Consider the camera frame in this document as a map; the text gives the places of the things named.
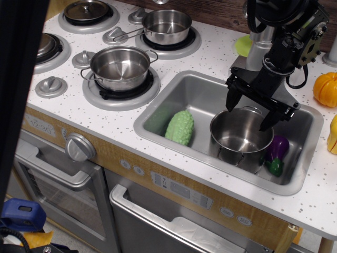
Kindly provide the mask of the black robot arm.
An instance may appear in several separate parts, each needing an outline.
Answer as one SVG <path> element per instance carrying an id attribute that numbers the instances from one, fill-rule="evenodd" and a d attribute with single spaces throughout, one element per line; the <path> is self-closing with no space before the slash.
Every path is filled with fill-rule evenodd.
<path id="1" fill-rule="evenodd" d="M 318 1 L 248 1 L 247 24 L 251 32 L 275 28 L 272 46 L 260 59 L 259 71 L 234 66 L 226 84 L 226 108 L 232 111 L 242 96 L 268 109 L 260 125 L 266 131 L 279 121 L 290 120 L 300 108 L 286 90 L 300 89 L 290 84 L 290 75 L 302 69 L 308 76 L 308 64 L 320 55 L 320 43 L 327 31 L 329 15 Z"/>

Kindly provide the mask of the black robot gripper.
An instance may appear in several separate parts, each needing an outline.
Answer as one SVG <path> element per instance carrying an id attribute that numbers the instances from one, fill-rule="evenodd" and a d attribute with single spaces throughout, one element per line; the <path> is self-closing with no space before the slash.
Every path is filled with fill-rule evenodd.
<path id="1" fill-rule="evenodd" d="M 300 106 L 285 89 L 284 82 L 298 66 L 298 52 L 294 47 L 273 47 L 263 56 L 259 71 L 232 66 L 226 81 L 227 110 L 231 112 L 245 96 L 269 110 L 260 131 L 270 129 L 279 121 L 289 121 Z"/>

